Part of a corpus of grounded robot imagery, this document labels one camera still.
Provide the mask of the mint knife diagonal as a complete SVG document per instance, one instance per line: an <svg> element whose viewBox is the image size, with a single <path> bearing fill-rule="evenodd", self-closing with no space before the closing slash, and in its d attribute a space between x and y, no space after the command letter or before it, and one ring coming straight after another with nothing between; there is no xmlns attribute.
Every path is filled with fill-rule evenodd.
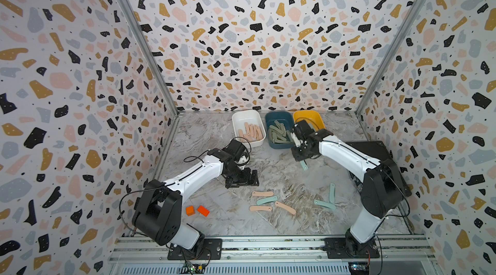
<svg viewBox="0 0 496 275"><path fill-rule="evenodd" d="M307 164L306 164L306 162L305 162L305 161L301 161L301 163L300 163L300 164L301 164L301 166L302 166L303 170L308 170L308 166L307 166Z"/></svg>

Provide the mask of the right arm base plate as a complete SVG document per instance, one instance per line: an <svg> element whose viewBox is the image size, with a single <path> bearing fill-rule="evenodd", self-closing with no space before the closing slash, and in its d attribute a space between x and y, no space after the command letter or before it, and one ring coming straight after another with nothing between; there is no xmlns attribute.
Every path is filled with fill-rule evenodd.
<svg viewBox="0 0 496 275"><path fill-rule="evenodd" d="M329 259L380 258L378 247L373 240L359 243L354 238L325 238L324 251Z"/></svg>

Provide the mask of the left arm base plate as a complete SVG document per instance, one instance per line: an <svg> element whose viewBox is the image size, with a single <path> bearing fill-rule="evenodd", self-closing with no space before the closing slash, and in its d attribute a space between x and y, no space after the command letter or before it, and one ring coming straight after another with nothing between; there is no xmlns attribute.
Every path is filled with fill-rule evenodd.
<svg viewBox="0 0 496 275"><path fill-rule="evenodd" d="M177 244L172 244L167 259L169 261L219 260L222 255L222 245L223 240L221 238L200 239L192 249L185 249Z"/></svg>

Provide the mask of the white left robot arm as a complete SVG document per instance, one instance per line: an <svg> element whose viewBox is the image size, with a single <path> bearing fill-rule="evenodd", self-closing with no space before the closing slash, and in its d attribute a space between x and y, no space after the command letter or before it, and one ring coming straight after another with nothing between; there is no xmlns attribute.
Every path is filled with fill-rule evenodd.
<svg viewBox="0 0 496 275"><path fill-rule="evenodd" d="M204 234L182 223L183 203L211 180L221 177L226 188L257 187L258 174L247 167L252 146L243 138L232 139L224 148L200 156L190 169L166 181L148 182L136 200L132 224L158 245L176 245L189 251L202 248Z"/></svg>

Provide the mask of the green knife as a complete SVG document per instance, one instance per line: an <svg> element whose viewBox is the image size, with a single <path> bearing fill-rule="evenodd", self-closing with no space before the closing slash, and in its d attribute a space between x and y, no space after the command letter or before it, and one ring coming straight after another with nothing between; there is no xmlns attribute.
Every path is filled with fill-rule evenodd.
<svg viewBox="0 0 496 275"><path fill-rule="evenodd" d="M275 121L275 131L284 138L287 136L284 124L280 123L278 120Z"/></svg>

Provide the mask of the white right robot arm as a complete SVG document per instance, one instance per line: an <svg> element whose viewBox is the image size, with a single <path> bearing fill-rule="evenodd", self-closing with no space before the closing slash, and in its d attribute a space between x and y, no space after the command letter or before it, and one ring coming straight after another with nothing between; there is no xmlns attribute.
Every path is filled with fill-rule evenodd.
<svg viewBox="0 0 496 275"><path fill-rule="evenodd" d="M348 244L368 243L384 219L406 199L406 186L397 164L391 159L369 156L327 129L316 131L304 120L294 124L291 138L296 161L325 156L346 168L362 184L362 210L346 237Z"/></svg>

